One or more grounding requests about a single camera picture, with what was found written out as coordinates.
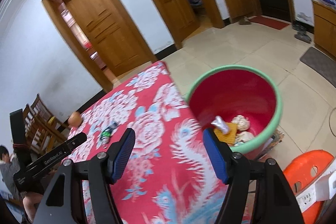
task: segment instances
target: power strip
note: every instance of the power strip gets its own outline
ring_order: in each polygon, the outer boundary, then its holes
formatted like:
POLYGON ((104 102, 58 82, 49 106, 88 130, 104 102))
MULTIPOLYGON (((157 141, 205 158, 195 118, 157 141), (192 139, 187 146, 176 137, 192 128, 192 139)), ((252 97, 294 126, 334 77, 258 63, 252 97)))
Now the power strip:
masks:
POLYGON ((330 165, 326 168, 326 170, 320 174, 312 183, 304 189, 301 193, 296 196, 297 203, 299 204, 300 210, 303 213, 310 206, 312 206, 316 201, 316 191, 320 190, 319 184, 316 183, 324 176, 332 174, 336 170, 336 158, 330 165))

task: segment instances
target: floral tablecloth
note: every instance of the floral tablecloth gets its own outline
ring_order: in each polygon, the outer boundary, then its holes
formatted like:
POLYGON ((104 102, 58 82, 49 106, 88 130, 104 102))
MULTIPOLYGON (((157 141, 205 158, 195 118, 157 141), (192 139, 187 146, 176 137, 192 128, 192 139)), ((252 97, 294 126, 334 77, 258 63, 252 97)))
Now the floral tablecloth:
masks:
MULTIPOLYGON (((216 178, 202 143, 202 132, 162 61, 152 64, 105 95, 83 114, 87 141, 69 156, 89 160, 133 128, 136 140, 122 178, 111 192, 124 223, 214 223, 226 186, 216 178), (101 130, 119 125, 110 143, 101 130)), ((83 182, 88 223, 95 223, 89 185, 83 182)), ((243 223, 249 223, 245 210, 243 223)))

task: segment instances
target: yellow sponge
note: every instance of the yellow sponge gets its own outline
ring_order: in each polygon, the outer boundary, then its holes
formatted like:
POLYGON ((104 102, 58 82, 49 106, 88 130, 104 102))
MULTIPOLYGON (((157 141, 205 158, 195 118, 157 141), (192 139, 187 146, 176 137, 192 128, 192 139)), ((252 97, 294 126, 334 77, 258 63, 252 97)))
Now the yellow sponge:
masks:
POLYGON ((227 134, 223 134, 220 129, 215 128, 213 131, 217 136, 218 140, 227 144, 235 144, 236 143, 236 134, 237 134, 237 124, 232 122, 227 122, 227 126, 230 131, 227 134))

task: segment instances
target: person's leg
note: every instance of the person's leg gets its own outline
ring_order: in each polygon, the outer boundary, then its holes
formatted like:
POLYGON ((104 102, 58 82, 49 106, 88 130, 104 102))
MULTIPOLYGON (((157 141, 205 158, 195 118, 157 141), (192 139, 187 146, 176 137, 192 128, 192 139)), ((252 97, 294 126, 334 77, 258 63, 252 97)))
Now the person's leg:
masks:
POLYGON ((35 214, 36 214, 36 209, 34 205, 36 203, 40 203, 42 200, 43 195, 34 193, 34 192, 27 192, 26 196, 23 199, 23 206, 25 208, 25 211, 28 216, 28 220, 33 223, 35 214))

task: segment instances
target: metal bolt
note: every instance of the metal bolt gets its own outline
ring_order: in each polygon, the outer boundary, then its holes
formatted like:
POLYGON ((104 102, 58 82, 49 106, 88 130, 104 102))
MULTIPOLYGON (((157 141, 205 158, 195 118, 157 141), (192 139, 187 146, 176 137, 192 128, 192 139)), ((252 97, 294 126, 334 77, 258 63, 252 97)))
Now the metal bolt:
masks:
POLYGON ((268 163, 269 165, 275 165, 277 162, 275 161, 275 159, 268 159, 268 160, 267 160, 267 163, 268 163))
POLYGON ((63 162, 63 165, 64 166, 68 166, 68 165, 70 165, 71 164, 71 160, 69 160, 69 159, 67 159, 67 160, 65 160, 64 162, 63 162))
POLYGON ((234 157, 235 159, 240 159, 242 157, 242 154, 239 152, 233 152, 232 157, 234 157))
POLYGON ((103 159, 103 158, 105 158, 106 157, 106 153, 105 152, 99 152, 98 154, 97 154, 97 158, 99 158, 99 159, 103 159))

